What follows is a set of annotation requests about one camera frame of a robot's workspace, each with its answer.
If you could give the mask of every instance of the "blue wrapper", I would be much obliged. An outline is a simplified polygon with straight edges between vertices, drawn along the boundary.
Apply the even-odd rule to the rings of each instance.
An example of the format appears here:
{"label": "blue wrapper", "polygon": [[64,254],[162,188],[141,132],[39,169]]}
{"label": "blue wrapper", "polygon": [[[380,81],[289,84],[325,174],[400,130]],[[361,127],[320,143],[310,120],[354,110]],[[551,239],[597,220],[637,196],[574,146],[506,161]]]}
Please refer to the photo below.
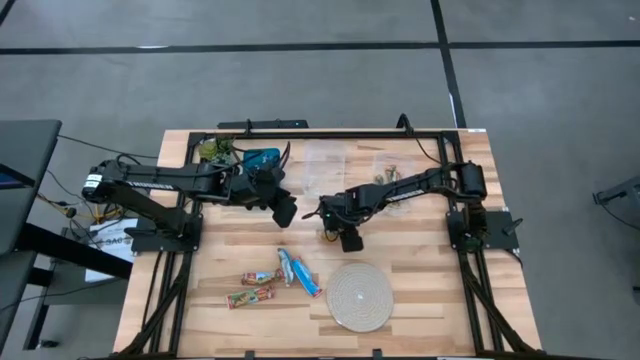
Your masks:
{"label": "blue wrapper", "polygon": [[300,258],[293,259],[293,271],[296,273],[296,276],[300,279],[302,287],[304,287],[309,295],[318,297],[322,294],[322,289],[313,282],[311,271],[304,266]]}
{"label": "blue wrapper", "polygon": [[278,256],[280,256],[280,267],[284,275],[284,283],[287,286],[291,286],[293,279],[295,279],[295,274],[291,267],[291,256],[289,256],[287,250],[283,248],[278,249]]}

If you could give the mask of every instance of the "computer monitor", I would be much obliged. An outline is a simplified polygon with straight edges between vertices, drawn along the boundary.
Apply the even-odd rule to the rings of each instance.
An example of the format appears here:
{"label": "computer monitor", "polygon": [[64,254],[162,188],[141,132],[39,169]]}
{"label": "computer monitor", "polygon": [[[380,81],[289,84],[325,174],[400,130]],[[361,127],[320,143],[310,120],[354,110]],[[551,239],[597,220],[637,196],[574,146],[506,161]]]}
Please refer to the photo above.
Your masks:
{"label": "computer monitor", "polygon": [[34,185],[33,179],[0,164],[0,190],[33,187]]}

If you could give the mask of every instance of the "wooden tabletop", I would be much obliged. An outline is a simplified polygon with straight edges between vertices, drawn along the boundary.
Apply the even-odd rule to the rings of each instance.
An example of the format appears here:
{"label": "wooden tabletop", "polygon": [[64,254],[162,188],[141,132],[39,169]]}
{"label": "wooden tabletop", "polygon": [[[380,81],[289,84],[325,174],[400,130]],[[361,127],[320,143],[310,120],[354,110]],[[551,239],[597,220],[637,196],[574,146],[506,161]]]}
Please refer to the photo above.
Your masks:
{"label": "wooden tabletop", "polygon": [[[183,165],[189,132],[165,132],[160,166]],[[503,208],[487,133],[460,130],[460,139],[465,161],[484,169],[489,191],[485,207]],[[421,142],[430,155],[438,158],[435,141]],[[286,143],[242,140],[235,145],[245,149],[277,147],[282,151]],[[337,164],[340,152],[345,158],[343,180],[333,174],[332,182],[322,178],[312,181],[329,169],[326,164],[323,168],[323,154],[329,154],[327,161]],[[298,198],[298,213],[289,228],[278,228],[270,211],[205,205],[204,233],[191,268],[178,355],[243,356],[245,350],[255,350],[257,356],[370,356],[374,348],[381,348],[385,356],[474,354],[458,260],[449,245],[444,197],[417,197],[396,212],[376,215],[359,228],[364,239],[361,252],[343,253],[339,242],[323,240],[318,217],[301,220],[302,215],[316,209],[318,199],[313,194],[318,190],[338,186],[339,191],[372,182],[381,164],[394,161],[399,170],[408,169],[405,171],[410,173],[403,174],[406,176],[438,166],[422,154],[415,140],[291,140],[282,186]],[[152,195],[167,206],[175,204],[174,193],[155,191]],[[311,298],[297,281],[290,288],[277,284],[274,299],[228,310],[225,295],[246,289],[240,285],[243,273],[278,267],[278,247],[300,256],[321,287],[344,264],[375,265],[387,275],[393,288],[391,319],[372,333],[350,332],[333,320],[324,295]],[[522,338],[539,348],[520,265],[504,251],[489,250],[485,254],[496,305]],[[140,330],[155,259],[155,253],[148,253],[135,260],[115,351],[127,346]],[[151,304],[152,311],[155,298]],[[478,308],[485,347],[491,348],[485,311],[480,305]],[[171,320],[172,313],[170,309],[166,319]],[[161,350],[168,347],[170,323],[164,323]]]}

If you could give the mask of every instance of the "black desk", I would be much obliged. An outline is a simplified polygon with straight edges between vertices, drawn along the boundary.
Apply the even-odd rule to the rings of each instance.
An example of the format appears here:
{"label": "black desk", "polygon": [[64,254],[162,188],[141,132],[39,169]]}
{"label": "black desk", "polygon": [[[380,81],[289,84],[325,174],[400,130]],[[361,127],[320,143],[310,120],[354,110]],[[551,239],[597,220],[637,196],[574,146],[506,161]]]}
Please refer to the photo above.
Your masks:
{"label": "black desk", "polygon": [[[33,267],[38,253],[123,279],[131,273],[122,259],[26,222],[61,126],[59,120],[0,121],[0,163],[35,181],[33,188],[0,190],[0,352],[27,283],[52,285],[51,271]],[[48,306],[42,300],[25,349],[37,344]]]}

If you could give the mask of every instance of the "round woven mat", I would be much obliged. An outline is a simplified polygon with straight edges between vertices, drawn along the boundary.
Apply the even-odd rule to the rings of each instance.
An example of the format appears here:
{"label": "round woven mat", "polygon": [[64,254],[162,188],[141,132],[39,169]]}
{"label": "round woven mat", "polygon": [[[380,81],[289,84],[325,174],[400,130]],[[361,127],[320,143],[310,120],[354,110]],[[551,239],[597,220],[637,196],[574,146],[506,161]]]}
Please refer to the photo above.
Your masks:
{"label": "round woven mat", "polygon": [[393,312],[393,291],[384,273],[369,264],[338,269],[327,284],[327,305],[336,322],[355,332],[384,325]]}

